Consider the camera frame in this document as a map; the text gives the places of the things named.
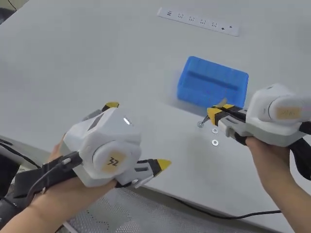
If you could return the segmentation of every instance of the white table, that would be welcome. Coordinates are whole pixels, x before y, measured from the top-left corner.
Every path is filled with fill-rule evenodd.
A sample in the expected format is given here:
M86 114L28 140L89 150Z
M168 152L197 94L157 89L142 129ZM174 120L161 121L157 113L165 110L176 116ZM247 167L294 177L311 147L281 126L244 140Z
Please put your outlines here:
M237 22L241 35L159 18L161 6ZM274 210L247 148L210 123L199 129L176 83L194 55L247 72L246 104L276 82L308 94L310 10L308 0L31 0L0 26L0 135L51 151L72 124L117 100L141 127L142 158L172 161L148 188L233 216ZM280 214L246 221L293 232Z

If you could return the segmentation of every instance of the wrist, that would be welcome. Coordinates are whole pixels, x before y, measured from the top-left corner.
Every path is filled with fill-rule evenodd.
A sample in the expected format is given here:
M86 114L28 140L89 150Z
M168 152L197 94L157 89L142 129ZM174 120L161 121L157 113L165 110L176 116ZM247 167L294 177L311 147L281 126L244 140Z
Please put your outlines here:
M270 196L286 192L289 188L298 186L290 172L271 174L269 179L261 180L261 183Z

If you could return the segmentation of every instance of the black handle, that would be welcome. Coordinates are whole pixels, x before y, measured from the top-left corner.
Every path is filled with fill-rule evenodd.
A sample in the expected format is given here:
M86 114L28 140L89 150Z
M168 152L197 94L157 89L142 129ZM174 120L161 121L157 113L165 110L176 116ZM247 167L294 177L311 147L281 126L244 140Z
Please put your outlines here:
M246 146L247 137L242 137L238 133L234 133L235 140ZM300 138L296 142L288 146L293 152L298 172L307 180L311 181L311 146Z

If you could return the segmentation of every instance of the metal washer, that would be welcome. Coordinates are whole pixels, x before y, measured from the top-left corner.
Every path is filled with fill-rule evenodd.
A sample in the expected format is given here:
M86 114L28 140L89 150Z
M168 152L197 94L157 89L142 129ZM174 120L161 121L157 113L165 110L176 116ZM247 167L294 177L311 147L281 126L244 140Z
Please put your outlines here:
M216 140L216 139L214 139L214 140L212 140L212 145L213 146L218 146L218 144L219 144L219 142Z

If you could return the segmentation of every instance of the finger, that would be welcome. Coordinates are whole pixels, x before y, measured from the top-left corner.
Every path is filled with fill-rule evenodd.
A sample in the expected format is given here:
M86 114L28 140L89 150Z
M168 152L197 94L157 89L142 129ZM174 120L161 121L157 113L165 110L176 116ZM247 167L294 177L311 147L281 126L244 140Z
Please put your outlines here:
M65 134L63 135L61 141L53 147L53 150L52 150L52 152L49 156L49 159L48 159L49 162L53 161L54 159L57 159L59 156L61 156L61 154L59 153L59 148L63 142L64 137L65 137Z

